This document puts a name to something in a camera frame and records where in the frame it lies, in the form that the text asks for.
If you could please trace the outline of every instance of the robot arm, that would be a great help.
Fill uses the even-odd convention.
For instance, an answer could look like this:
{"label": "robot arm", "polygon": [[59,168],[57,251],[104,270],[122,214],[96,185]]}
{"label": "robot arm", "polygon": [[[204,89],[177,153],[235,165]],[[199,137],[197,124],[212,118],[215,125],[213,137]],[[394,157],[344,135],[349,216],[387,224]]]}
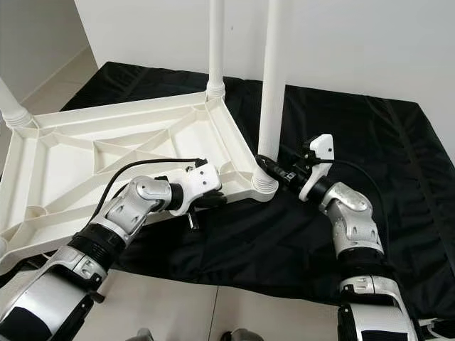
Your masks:
{"label": "robot arm", "polygon": [[86,227],[59,248],[0,319],[0,341],[72,340],[84,323],[97,289],[149,213],[183,215],[205,193],[221,188],[215,167],[183,172],[175,182],[138,176]]}
{"label": "robot arm", "polygon": [[266,173],[300,200],[317,204],[333,225],[342,277],[339,290],[346,302],[338,310],[339,340],[418,340],[400,288],[387,265],[370,201],[344,183],[327,178],[330,165],[318,163],[319,158],[333,159],[331,135],[312,141],[291,171],[265,156],[256,157]]}

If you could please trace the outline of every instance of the white wall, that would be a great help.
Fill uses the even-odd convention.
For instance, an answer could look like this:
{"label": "white wall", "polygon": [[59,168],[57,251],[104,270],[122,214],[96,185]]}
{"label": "white wall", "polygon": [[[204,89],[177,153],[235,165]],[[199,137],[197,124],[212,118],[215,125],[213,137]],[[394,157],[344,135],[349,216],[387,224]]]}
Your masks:
{"label": "white wall", "polygon": [[0,0],[0,76],[17,100],[87,45],[73,0]]}
{"label": "white wall", "polygon": [[[75,3],[99,66],[112,60],[207,72],[208,0]],[[455,1],[294,6],[289,84],[419,102],[455,160]],[[266,13],[265,0],[226,0],[226,75],[262,78]]]}

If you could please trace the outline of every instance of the black cloth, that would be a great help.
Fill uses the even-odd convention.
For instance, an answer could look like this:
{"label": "black cloth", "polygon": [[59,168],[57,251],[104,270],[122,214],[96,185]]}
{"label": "black cloth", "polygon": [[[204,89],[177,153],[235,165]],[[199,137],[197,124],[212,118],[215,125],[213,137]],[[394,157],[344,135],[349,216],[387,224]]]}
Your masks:
{"label": "black cloth", "polygon": [[[107,63],[64,110],[203,91],[207,75]],[[225,102],[257,150],[262,83],[225,78]],[[455,318],[455,170],[416,103],[287,86],[281,143],[299,151],[333,134],[336,158],[378,182],[390,224],[390,261],[418,318]],[[383,235],[377,195],[359,173],[330,177],[367,195]],[[273,296],[338,303],[331,224],[310,203],[279,189],[198,213],[200,232],[178,217],[142,229],[120,266],[147,276],[236,286]]]}

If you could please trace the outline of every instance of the tile floor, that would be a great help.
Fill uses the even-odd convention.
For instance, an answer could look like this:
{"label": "tile floor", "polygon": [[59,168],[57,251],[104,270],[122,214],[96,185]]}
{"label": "tile floor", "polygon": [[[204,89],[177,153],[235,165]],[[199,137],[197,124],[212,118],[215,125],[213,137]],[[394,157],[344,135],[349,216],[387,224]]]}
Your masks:
{"label": "tile floor", "polygon": [[[56,112],[96,70],[87,49],[23,105],[32,114]],[[9,137],[3,126],[0,169]],[[25,278],[18,275],[0,291],[0,307]],[[268,341],[337,340],[336,308],[328,305],[119,271],[111,271],[102,291],[106,301],[94,307],[75,340],[122,341],[142,327],[150,328],[158,341],[217,341],[235,328],[254,330]]]}

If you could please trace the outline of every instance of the white pole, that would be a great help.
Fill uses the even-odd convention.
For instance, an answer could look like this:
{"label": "white pole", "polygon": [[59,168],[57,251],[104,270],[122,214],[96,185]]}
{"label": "white pole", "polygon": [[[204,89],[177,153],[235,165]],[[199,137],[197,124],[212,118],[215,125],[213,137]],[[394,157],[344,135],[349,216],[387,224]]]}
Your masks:
{"label": "white pole", "polygon": [[225,84],[223,82],[224,12],[224,0],[210,0],[208,99],[224,97],[225,95]]}
{"label": "white pole", "polygon": [[31,114],[22,107],[0,78],[0,113],[10,128],[27,126],[32,121]]}
{"label": "white pole", "polygon": [[[269,0],[265,43],[264,84],[258,153],[277,160],[282,127],[284,87],[287,77],[287,40],[291,0]],[[278,183],[257,167],[252,179],[259,192],[273,193]]]}

